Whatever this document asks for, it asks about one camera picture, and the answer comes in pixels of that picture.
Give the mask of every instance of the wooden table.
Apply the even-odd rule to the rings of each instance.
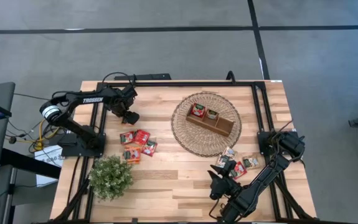
[[[96,88],[97,82],[82,82],[82,91]],[[284,86],[282,82],[266,81],[266,90],[270,102],[273,122],[276,128],[281,128],[291,120]],[[91,222],[130,222],[139,218],[139,222],[212,222],[208,216],[215,201],[209,198],[210,177],[207,170],[210,164],[215,164],[216,157],[199,157],[183,149],[174,139],[171,131],[171,116],[176,106],[183,98],[201,91],[211,91],[219,94],[238,110],[242,120],[242,133],[234,149],[238,151],[237,160],[243,156],[254,155],[264,167],[264,159],[259,153],[256,133],[258,132],[255,105],[252,91],[248,86],[231,87],[137,87],[138,96],[130,110],[140,114],[140,120],[135,126],[123,126],[121,119],[107,112],[105,133],[107,145],[105,156],[121,155],[119,133],[143,129],[151,133],[158,142],[157,152],[153,157],[142,155],[141,163],[134,165],[133,186],[125,195],[112,202],[93,200]],[[264,111],[261,93],[258,91],[261,110]],[[75,111],[74,120],[80,124],[89,124],[92,105],[79,106]],[[101,106],[98,110],[97,122],[100,120]],[[262,114],[264,126],[266,115]],[[76,157],[64,161],[57,192],[50,218],[55,218],[67,204],[67,195],[73,174]],[[77,190],[82,158],[77,166],[72,195]],[[261,169],[249,170],[238,179],[242,185],[250,181]],[[304,210],[311,216],[316,216],[308,180],[302,163],[292,163],[285,170],[289,191]],[[285,217],[282,195],[277,189],[281,216]],[[79,218],[85,214],[87,196],[82,198]],[[219,207],[214,211],[216,216]],[[260,196],[257,209],[242,221],[273,221],[274,213],[271,204],[270,190],[267,188]]]

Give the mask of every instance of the green plant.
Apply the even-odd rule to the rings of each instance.
[[[133,184],[132,166],[118,156],[99,159],[89,173],[94,194],[102,200],[118,198]]]

